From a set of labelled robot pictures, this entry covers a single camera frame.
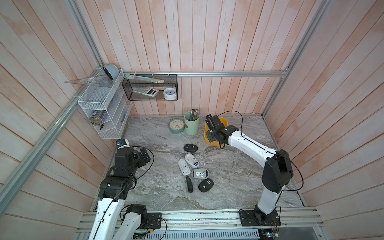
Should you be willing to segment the black mouse top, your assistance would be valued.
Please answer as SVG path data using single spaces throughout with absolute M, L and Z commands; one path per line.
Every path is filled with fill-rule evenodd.
M 194 144 L 185 144 L 183 149 L 188 153 L 195 153 L 198 150 L 198 146 Z

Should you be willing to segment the grey white mouse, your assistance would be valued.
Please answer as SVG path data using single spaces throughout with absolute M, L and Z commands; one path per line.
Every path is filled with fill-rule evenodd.
M 204 168 L 197 168 L 192 170 L 192 177 L 195 179 L 205 180 L 209 177 L 209 171 Z

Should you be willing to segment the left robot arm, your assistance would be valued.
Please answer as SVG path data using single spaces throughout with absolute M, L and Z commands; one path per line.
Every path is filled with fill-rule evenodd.
M 129 190 L 137 180 L 138 168 L 151 161 L 148 149 L 121 147 L 115 154 L 115 164 L 101 182 L 97 215 L 91 230 L 91 240 L 111 240 Z

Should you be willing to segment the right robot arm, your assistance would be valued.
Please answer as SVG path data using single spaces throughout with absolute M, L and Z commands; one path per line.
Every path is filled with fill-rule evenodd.
M 284 150 L 273 150 L 249 138 L 241 128 L 225 126 L 219 116 L 207 115 L 206 131 L 210 142 L 217 141 L 219 146 L 232 146 L 254 159 L 262 168 L 262 196 L 250 217 L 257 225 L 265 225 L 276 216 L 277 203 L 282 191 L 294 176 L 289 154 Z

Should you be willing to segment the black mouse bottom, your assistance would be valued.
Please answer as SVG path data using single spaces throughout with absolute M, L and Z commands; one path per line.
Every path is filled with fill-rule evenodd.
M 212 179 L 210 178 L 207 178 L 203 181 L 200 182 L 198 188 L 199 188 L 199 191 L 202 192 L 202 193 L 206 193 L 208 192 L 212 187 L 214 186 L 214 182 Z

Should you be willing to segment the green pen cup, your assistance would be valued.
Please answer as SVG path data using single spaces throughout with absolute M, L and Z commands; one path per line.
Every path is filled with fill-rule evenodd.
M 197 115 L 195 121 L 190 121 L 191 111 L 188 111 L 184 115 L 185 133 L 189 136 L 194 136 L 199 130 L 200 114 Z

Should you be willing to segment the pens in cup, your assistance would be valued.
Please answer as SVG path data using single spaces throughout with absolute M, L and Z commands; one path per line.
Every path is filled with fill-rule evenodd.
M 197 119 L 197 115 L 199 114 L 198 109 L 192 109 L 190 115 L 190 121 L 195 121 Z

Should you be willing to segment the green round clock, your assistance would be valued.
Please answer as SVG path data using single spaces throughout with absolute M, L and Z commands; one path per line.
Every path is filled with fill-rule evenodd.
M 180 134 L 185 130 L 184 121 L 181 119 L 173 119 L 169 122 L 169 130 L 173 134 Z

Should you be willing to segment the binder clips jar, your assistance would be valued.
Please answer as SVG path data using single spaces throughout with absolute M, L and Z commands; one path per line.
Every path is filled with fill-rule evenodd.
M 93 110 L 89 117 L 89 121 L 93 126 L 100 126 L 104 123 L 106 117 L 106 111 Z

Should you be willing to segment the white tape roll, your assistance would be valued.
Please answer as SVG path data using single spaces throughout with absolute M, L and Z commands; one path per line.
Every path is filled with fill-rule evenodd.
M 163 95 L 167 101 L 175 101 L 178 98 L 177 90 L 175 88 L 166 88 L 163 91 Z

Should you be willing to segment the white calculator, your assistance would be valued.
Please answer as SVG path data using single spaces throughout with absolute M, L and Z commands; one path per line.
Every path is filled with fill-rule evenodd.
M 153 88 L 132 88 L 133 93 L 140 94 L 147 97 L 155 97 L 159 90 Z

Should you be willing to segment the clear triangle ruler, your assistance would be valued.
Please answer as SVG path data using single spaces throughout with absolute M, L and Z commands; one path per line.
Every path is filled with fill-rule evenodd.
M 65 81 L 65 83 L 73 85 L 84 85 L 84 86 L 96 86 L 96 87 L 107 87 L 110 88 L 114 84 L 114 80 L 111 80 L 107 75 L 94 76 L 89 78 L 77 79 Z

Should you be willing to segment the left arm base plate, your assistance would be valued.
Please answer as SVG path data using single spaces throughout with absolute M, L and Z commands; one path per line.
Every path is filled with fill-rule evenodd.
M 138 229 L 160 229 L 162 226 L 162 213 L 147 213 L 142 216 L 141 224 Z

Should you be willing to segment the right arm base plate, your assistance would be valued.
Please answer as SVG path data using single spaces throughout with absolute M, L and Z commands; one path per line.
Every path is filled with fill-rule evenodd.
M 243 227 L 259 227 L 259 226 L 273 226 L 279 227 L 281 225 L 279 213 L 274 210 L 266 215 L 262 211 L 245 211 L 240 209 L 238 211 L 241 224 Z

